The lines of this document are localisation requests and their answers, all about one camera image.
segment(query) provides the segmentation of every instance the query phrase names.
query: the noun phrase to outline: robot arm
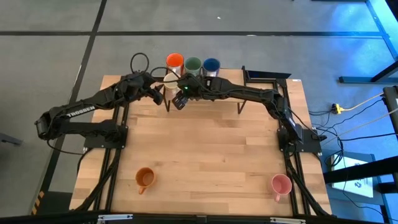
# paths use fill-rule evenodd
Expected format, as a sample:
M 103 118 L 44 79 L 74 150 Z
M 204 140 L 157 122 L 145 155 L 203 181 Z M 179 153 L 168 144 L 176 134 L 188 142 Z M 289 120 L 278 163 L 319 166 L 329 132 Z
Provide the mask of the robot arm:
M 178 110 L 185 106 L 188 99 L 223 100 L 237 98 L 262 103 L 267 108 L 268 113 L 274 119 L 278 119 L 287 130 L 289 142 L 302 142 L 302 127 L 294 122 L 287 99 L 276 90 L 262 90 L 235 85 L 220 77 L 198 78 L 192 74 L 186 74 L 177 83 L 181 91 L 173 99 L 173 104 Z
M 157 105 L 162 103 L 161 86 L 151 88 L 155 80 L 149 73 L 132 73 L 99 92 L 94 96 L 69 105 L 56 106 L 45 112 L 36 122 L 37 134 L 43 140 L 58 138 L 63 134 L 102 135 L 105 139 L 113 139 L 120 133 L 119 127 L 112 120 L 102 123 L 71 123 L 70 118 L 87 112 L 102 109 L 111 110 L 116 106 L 151 97 Z

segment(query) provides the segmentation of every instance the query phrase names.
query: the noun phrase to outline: green cup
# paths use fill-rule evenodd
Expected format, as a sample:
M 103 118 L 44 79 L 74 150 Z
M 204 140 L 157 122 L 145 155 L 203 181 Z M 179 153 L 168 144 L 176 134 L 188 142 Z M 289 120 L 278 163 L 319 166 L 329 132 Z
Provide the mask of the green cup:
M 190 57 L 185 60 L 184 63 L 185 73 L 191 73 L 192 75 L 200 75 L 201 60 L 197 57 Z

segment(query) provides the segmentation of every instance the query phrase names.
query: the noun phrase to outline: orange mug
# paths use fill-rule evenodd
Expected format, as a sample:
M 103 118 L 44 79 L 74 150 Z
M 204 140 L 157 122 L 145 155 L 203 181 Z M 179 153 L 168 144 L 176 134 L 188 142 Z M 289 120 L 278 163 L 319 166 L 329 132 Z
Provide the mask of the orange mug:
M 144 167 L 139 169 L 136 174 L 137 185 L 140 187 L 138 193 L 143 194 L 144 191 L 155 182 L 155 180 L 156 175 L 151 168 Z
M 179 53 L 171 53 L 166 58 L 166 65 L 169 70 L 181 76 L 184 69 L 184 57 Z

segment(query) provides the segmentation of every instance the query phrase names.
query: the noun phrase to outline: blue cup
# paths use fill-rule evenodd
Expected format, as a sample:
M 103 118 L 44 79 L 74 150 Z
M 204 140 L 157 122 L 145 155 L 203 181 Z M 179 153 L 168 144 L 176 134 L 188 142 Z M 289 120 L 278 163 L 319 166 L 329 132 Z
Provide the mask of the blue cup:
M 208 77 L 217 77 L 220 71 L 221 63 L 215 58 L 208 58 L 203 62 L 203 75 Z

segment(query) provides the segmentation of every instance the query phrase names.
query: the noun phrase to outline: wooden tabletop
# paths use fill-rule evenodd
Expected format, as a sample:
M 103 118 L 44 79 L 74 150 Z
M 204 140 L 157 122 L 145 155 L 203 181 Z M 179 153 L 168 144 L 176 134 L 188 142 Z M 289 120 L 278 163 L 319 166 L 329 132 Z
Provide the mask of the wooden tabletop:
M 242 70 L 220 74 L 243 85 Z M 105 75 L 101 89 L 119 80 L 120 76 Z M 248 86 L 272 88 L 260 83 Z M 287 80 L 287 86 L 292 109 L 310 126 L 301 81 Z M 112 113 L 96 110 L 93 122 L 110 119 Z M 127 125 L 113 212 L 292 215 L 289 197 L 276 203 L 269 188 L 273 175 L 285 173 L 285 164 L 278 147 L 278 122 L 262 104 L 247 102 L 238 114 L 236 101 L 189 101 L 183 110 L 171 106 L 168 113 L 164 105 L 143 98 L 131 103 Z M 331 213 L 319 160 L 313 154 L 300 155 L 308 189 Z M 104 149 L 94 149 L 82 160 L 70 209 L 79 206 L 97 184 L 103 156 Z M 157 180 L 139 195 L 134 178 L 141 167 L 152 168 Z M 108 185 L 104 189 L 101 208 Z M 303 213 L 297 186 L 296 196 Z

